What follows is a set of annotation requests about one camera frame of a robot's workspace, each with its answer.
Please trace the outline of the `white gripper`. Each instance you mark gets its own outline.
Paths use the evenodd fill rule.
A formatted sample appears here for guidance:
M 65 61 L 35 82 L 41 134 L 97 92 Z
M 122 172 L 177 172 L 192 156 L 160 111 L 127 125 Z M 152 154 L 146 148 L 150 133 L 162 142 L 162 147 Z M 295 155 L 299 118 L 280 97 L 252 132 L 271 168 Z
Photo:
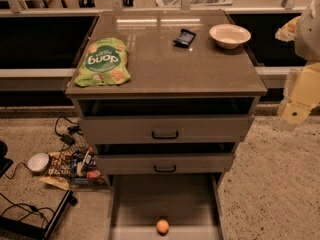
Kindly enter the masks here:
M 275 34 L 275 38 L 284 41 L 294 41 L 299 18 L 295 17 Z M 282 128 L 295 128 L 303 123 L 314 108 L 320 103 L 320 63 L 308 62 L 302 69 L 291 71 L 286 79 L 285 98 L 281 102 L 278 116 Z

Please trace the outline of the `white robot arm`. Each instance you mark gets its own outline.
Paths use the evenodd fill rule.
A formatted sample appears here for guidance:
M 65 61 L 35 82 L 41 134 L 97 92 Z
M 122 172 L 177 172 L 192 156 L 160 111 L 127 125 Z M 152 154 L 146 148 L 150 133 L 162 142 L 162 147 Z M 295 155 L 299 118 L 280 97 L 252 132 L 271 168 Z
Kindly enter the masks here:
M 279 126 L 292 130 L 320 103 L 320 0 L 312 0 L 300 16 L 276 32 L 275 38 L 293 41 L 295 53 L 306 60 L 302 69 L 288 73 L 277 111 Z

